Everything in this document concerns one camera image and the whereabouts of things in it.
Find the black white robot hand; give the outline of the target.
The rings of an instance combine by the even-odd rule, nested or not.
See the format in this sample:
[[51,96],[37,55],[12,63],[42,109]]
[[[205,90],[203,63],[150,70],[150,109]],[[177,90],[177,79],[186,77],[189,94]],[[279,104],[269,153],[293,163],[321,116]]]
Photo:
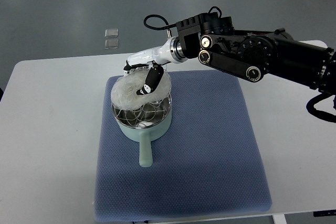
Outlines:
[[153,93],[163,77],[163,65],[167,63],[183,63],[187,60],[182,52],[178,37],[170,37],[161,47],[154,47],[131,54],[123,68],[125,74],[150,67],[145,83],[137,91],[137,95]]

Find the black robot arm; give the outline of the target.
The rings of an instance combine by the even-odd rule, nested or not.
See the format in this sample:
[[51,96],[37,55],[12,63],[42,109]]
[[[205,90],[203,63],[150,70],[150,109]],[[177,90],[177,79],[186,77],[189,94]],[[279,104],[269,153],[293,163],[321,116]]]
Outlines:
[[335,51],[295,41],[283,28],[275,31],[236,30],[230,17],[214,6],[175,24],[178,37],[169,57],[197,58],[203,65],[250,82],[272,74],[318,90],[307,111],[327,122],[335,115],[316,104],[335,96]]

